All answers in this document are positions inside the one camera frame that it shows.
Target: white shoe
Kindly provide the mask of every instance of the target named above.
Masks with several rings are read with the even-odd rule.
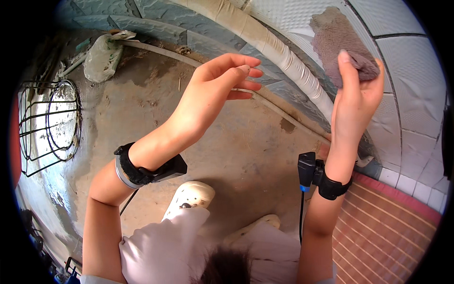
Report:
[[[258,219],[257,221],[255,221],[254,223],[252,223],[242,229],[239,229],[235,233],[231,233],[230,235],[225,237],[224,245],[230,246],[233,242],[235,242],[236,240],[238,240],[239,238],[244,236],[246,233],[250,232],[252,230],[252,228],[254,228],[260,222],[266,222],[266,223],[270,224],[271,226],[275,227],[276,229],[279,229],[279,227],[281,226],[281,221],[279,220],[279,217],[277,215],[274,215],[274,214],[265,215],[265,216],[261,217],[260,219]]]
[[[214,189],[200,181],[188,181],[180,185],[175,192],[163,220],[182,208],[203,207],[210,205],[215,195]]]

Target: white plastic bag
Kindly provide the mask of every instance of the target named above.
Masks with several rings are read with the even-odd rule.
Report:
[[[106,34],[98,37],[85,59],[85,77],[96,83],[112,77],[123,53],[123,45],[116,40],[127,40],[135,36],[135,33],[123,30],[114,35]]]

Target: right hand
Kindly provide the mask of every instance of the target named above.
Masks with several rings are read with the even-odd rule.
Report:
[[[380,74],[373,80],[360,82],[358,70],[344,50],[337,57],[343,88],[337,91],[331,116],[331,147],[352,149],[356,153],[361,137],[383,97],[385,69],[375,59]]]

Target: metal bracelet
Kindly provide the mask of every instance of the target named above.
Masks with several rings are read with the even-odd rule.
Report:
[[[123,181],[123,183],[131,189],[139,189],[143,185],[135,184],[129,180],[129,177],[124,173],[121,164],[120,164],[120,155],[117,155],[115,158],[115,172],[117,173],[118,178]]]

